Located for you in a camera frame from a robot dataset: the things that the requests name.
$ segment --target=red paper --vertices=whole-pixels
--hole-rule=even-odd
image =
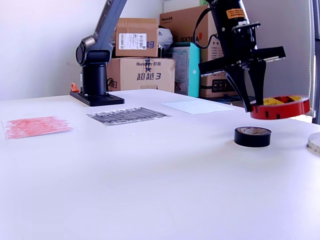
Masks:
[[[58,116],[26,118],[3,122],[6,139],[21,139],[71,131],[74,128]]]

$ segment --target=tape roll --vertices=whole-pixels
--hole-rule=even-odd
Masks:
[[[261,127],[238,127],[234,130],[234,142],[243,147],[263,148],[270,145],[271,133]]]
[[[320,154],[320,132],[310,135],[308,140],[308,148]]]
[[[260,120],[288,119],[310,111],[309,98],[303,96],[265,98],[263,105],[257,105],[255,101],[251,105],[251,117]]]

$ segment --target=black cable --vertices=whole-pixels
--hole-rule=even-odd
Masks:
[[[210,44],[211,44],[211,41],[212,41],[212,38],[215,37],[217,38],[217,35],[216,34],[212,34],[209,38],[209,42],[208,42],[208,45],[207,46],[201,46],[199,45],[199,43],[197,42],[197,37],[196,37],[196,32],[197,32],[197,28],[199,26],[199,24],[201,23],[201,21],[204,19],[204,17],[213,10],[213,8],[206,8],[200,15],[198,21],[196,22],[196,25],[195,25],[195,29],[193,31],[193,43],[200,49],[207,49]]]

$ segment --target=white paper sheet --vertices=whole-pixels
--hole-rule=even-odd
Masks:
[[[207,114],[234,110],[231,107],[201,100],[163,103],[162,105],[186,112],[188,114]]]

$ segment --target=robotic arm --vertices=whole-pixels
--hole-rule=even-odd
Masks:
[[[273,48],[257,48],[256,28],[259,22],[250,23],[242,0],[206,0],[210,8],[201,14],[193,33],[194,44],[205,49],[210,45],[212,37],[220,40],[224,57],[199,64],[202,77],[226,73],[226,77],[244,103],[246,112],[252,111],[248,97],[244,69],[253,85],[256,104],[264,104],[264,79],[267,64],[286,57],[282,46]],[[200,46],[196,41],[196,30],[204,16],[211,12],[217,34],[212,35],[208,46]]]
[[[91,106],[124,104],[124,99],[107,93],[106,63],[111,59],[111,37],[127,0],[107,0],[93,35],[82,39],[76,60],[82,67],[81,91],[70,94]]]

